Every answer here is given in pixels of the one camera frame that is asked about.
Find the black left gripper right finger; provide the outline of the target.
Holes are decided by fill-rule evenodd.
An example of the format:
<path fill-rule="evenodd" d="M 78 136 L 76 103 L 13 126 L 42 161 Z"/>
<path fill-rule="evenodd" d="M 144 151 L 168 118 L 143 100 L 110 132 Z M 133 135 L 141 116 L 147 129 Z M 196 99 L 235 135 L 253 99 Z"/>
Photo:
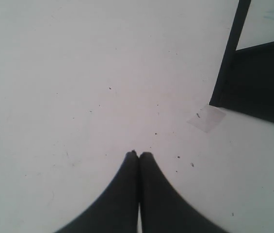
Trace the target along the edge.
<path fill-rule="evenodd" d="M 170 185 L 152 153 L 140 155 L 139 170 L 144 233 L 219 232 L 219 226 L 189 205 Z"/>

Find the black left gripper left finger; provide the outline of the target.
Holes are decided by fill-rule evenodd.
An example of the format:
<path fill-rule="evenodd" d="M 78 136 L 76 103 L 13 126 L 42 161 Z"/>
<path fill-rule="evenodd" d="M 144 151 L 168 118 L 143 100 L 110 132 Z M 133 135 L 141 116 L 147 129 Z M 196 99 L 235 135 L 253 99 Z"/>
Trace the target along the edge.
<path fill-rule="evenodd" d="M 136 233 L 139 211 L 139 158 L 129 151 L 102 194 L 59 233 Z"/>

